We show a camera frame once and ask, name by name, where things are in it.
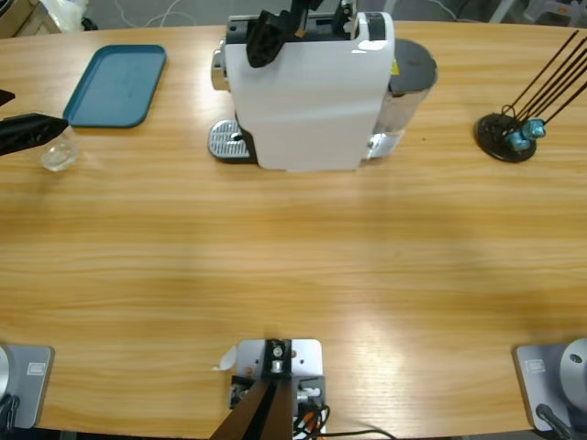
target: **teal tray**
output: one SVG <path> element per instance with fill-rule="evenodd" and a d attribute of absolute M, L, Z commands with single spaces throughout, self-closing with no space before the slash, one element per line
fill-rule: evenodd
<path fill-rule="evenodd" d="M 63 118 L 72 127 L 134 127 L 147 117 L 166 60 L 157 45 L 99 49 L 77 84 Z"/>

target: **clear glass cup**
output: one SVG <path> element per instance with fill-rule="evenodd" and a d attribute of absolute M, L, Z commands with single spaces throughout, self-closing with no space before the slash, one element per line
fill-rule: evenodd
<path fill-rule="evenodd" d="M 49 171 L 69 169 L 80 155 L 80 149 L 68 131 L 69 128 L 45 145 L 28 149 L 27 155 Z"/>

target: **black cable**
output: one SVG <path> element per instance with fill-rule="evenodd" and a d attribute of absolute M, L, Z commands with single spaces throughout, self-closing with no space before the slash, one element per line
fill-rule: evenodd
<path fill-rule="evenodd" d="M 459 6 L 459 9 L 457 10 L 457 14 L 455 14 L 455 16 L 457 16 L 457 18 L 460 18 L 460 15 L 463 13 L 463 11 L 465 10 L 465 7 L 467 7 L 470 2 L 471 2 L 471 0 L 465 0 L 462 3 L 462 5 Z"/>
<path fill-rule="evenodd" d="M 354 437 L 355 435 L 365 435 L 365 434 L 381 434 L 385 435 L 386 438 L 391 440 L 397 440 L 393 435 L 389 434 L 387 431 L 383 431 L 383 429 L 364 429 L 362 431 L 348 431 L 347 433 L 328 433 L 328 434 L 320 434 L 315 433 L 311 434 L 307 438 L 319 438 L 319 437 Z"/>
<path fill-rule="evenodd" d="M 5 395 L 0 401 L 0 435 L 10 433 L 14 429 L 19 404 L 20 399 L 10 394 Z"/>
<path fill-rule="evenodd" d="M 393 435 L 379 428 L 363 429 L 359 431 L 348 431 L 344 433 L 322 433 L 322 428 L 324 428 L 324 426 L 327 424 L 329 416 L 329 406 L 311 406 L 308 409 L 308 411 L 300 414 L 293 423 L 293 437 L 297 437 L 300 434 L 305 434 L 303 440 L 310 440 L 313 438 L 321 437 L 352 437 L 356 435 L 381 434 L 390 440 L 397 440 Z"/>

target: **white label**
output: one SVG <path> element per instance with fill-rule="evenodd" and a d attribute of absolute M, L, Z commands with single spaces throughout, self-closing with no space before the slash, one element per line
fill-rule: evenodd
<path fill-rule="evenodd" d="M 43 376 L 47 364 L 30 362 L 27 368 L 27 376 Z"/>
<path fill-rule="evenodd" d="M 526 361 L 526 371 L 528 373 L 544 373 L 547 369 L 544 367 L 542 359 L 532 359 Z"/>

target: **wooden table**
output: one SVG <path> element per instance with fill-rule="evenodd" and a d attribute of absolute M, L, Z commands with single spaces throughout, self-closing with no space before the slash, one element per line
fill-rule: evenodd
<path fill-rule="evenodd" d="M 160 43 L 147 120 L 77 129 L 74 168 L 0 159 L 0 338 L 53 346 L 40 425 L 205 437 L 227 415 L 212 367 L 243 338 L 324 345 L 331 430 L 402 437 L 529 427 L 511 350 L 587 332 L 587 96 L 529 162 L 473 123 L 512 101 L 565 28 L 400 23 L 439 81 L 394 154 L 356 172 L 226 165 L 209 80 L 221 27 L 0 42 L 0 116 L 60 115 L 110 43 Z"/>

